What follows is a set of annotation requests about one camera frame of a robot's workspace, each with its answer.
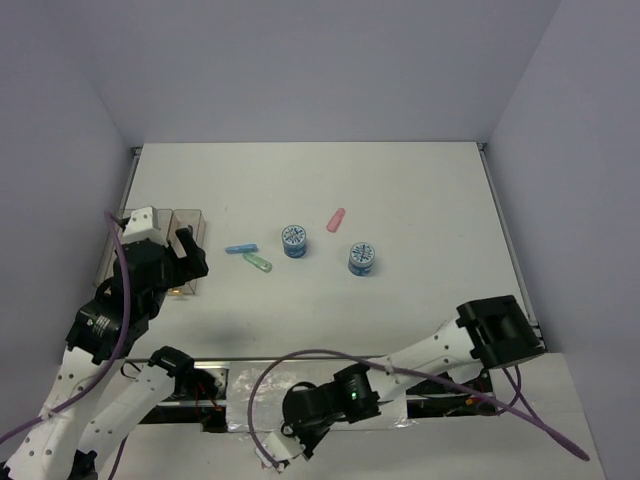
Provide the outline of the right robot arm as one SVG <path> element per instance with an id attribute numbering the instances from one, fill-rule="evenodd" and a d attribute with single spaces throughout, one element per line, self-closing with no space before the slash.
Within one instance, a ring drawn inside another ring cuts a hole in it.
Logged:
<path id="1" fill-rule="evenodd" d="M 380 370 L 353 363 L 328 383 L 290 388 L 282 406 L 284 426 L 301 444 L 303 458 L 312 458 L 333 424 L 379 416 L 381 406 L 420 382 L 402 370 L 435 375 L 442 389 L 457 391 L 483 370 L 516 366 L 545 352 L 512 295 L 469 301 L 456 311 L 430 337 L 374 358 Z"/>

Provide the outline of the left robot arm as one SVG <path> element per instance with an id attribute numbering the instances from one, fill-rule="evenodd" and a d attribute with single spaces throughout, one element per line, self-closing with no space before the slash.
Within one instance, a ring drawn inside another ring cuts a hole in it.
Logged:
<path id="1" fill-rule="evenodd" d="M 2 462 L 2 478 L 95 479 L 108 456 L 159 402 L 193 392 L 193 358 L 164 346 L 115 401 L 96 410 L 133 345 L 158 316 L 167 292 L 208 273 L 205 252 L 191 231 L 180 228 L 176 237 L 183 256 L 152 227 L 135 234 L 127 225 L 115 235 L 113 274 L 78 310 L 40 413 L 1 437 L 25 436 Z"/>

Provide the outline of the clear compartment organizer tray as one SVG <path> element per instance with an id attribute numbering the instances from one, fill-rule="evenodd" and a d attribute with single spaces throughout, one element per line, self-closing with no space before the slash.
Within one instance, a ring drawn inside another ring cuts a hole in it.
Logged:
<path id="1" fill-rule="evenodd" d="M 195 209 L 157 209 L 159 228 L 164 237 L 162 246 L 176 244 L 175 230 L 191 226 L 197 244 L 204 250 L 205 220 L 201 211 Z M 130 286 L 133 292 L 140 293 L 144 288 L 139 286 L 139 262 L 142 258 L 141 244 L 146 241 L 124 244 L 122 234 L 130 213 L 136 209 L 125 209 L 117 214 L 107 214 L 109 227 L 108 240 L 102 253 L 101 261 L 94 280 L 94 286 L 100 295 L 106 296 L 114 289 L 120 293 L 124 283 L 122 275 L 130 275 Z"/>

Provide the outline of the silver taped cover plate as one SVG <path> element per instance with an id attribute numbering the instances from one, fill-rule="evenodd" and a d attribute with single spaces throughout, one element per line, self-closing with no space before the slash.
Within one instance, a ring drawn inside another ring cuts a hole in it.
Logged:
<path id="1" fill-rule="evenodd" d="M 230 365 L 226 389 L 229 431 L 244 433 L 249 430 L 248 402 L 254 387 L 258 388 L 253 403 L 254 430 L 259 434 L 270 433 L 282 425 L 282 401 L 291 386 L 302 381 L 316 386 L 327 383 L 334 373 L 349 363 L 330 358 L 285 361 L 259 381 L 269 365 L 268 361 L 233 362 Z"/>

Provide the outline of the blue eraser case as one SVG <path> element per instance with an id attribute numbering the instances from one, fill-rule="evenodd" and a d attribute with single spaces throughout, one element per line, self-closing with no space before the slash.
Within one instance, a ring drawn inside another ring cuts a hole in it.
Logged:
<path id="1" fill-rule="evenodd" d="M 255 243 L 233 245 L 225 248 L 225 252 L 227 254 L 254 253 L 254 252 L 257 252 L 258 250 L 259 248 Z"/>

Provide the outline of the green eraser case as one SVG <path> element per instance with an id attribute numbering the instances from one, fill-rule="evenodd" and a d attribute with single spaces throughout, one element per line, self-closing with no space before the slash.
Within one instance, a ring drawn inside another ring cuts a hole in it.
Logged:
<path id="1" fill-rule="evenodd" d="M 259 270 L 261 270 L 264 273 L 269 273 L 273 266 L 272 264 L 265 260 L 264 258 L 260 257 L 259 255 L 256 255 L 253 252 L 245 252 L 243 254 L 243 258 L 249 262 L 251 265 L 253 265 L 254 267 L 258 268 Z"/>

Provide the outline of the left blue jar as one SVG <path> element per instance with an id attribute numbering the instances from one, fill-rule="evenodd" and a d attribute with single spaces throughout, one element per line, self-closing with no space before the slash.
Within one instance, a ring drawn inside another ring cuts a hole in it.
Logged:
<path id="1" fill-rule="evenodd" d="M 307 233 L 300 225 L 288 225 L 281 233 L 283 251 L 289 258 L 301 258 L 307 251 Z"/>

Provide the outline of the blue jar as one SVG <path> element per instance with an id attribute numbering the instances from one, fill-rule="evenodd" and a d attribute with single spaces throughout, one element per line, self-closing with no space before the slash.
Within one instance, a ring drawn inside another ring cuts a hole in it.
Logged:
<path id="1" fill-rule="evenodd" d="M 367 276 L 373 268 L 375 257 L 375 249 L 370 243 L 358 242 L 350 248 L 348 269 L 356 276 Z"/>
<path id="2" fill-rule="evenodd" d="M 281 233 L 283 251 L 289 258 L 301 258 L 307 251 L 307 233 L 300 225 L 288 225 Z"/>

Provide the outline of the pink eraser case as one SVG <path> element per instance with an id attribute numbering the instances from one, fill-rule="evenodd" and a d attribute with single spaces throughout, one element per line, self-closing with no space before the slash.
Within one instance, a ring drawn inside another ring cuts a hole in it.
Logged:
<path id="1" fill-rule="evenodd" d="M 330 233 L 336 233 L 344 220 L 345 215 L 346 210 L 344 208 L 338 208 L 327 223 L 326 230 Z"/>

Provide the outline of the right blue jar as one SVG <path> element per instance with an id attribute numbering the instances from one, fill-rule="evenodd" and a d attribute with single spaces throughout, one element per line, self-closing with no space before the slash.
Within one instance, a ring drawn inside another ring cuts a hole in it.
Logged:
<path id="1" fill-rule="evenodd" d="M 367 276 L 373 268 L 375 257 L 375 249 L 370 243 L 358 242 L 350 248 L 348 269 L 356 276 Z"/>

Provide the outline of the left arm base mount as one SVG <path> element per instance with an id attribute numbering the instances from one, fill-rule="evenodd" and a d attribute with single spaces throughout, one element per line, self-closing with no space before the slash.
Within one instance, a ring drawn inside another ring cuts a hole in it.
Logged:
<path id="1" fill-rule="evenodd" d="M 142 425 L 190 425 L 206 433 L 225 433 L 229 368 L 197 363 L 191 387 L 157 404 Z"/>

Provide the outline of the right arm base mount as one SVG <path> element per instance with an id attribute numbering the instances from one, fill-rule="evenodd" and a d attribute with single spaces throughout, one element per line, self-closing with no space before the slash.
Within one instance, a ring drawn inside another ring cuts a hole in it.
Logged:
<path id="1" fill-rule="evenodd" d="M 406 392 L 406 406 L 410 419 L 491 416 L 498 411 L 495 406 L 483 403 L 476 395 L 429 380 Z"/>

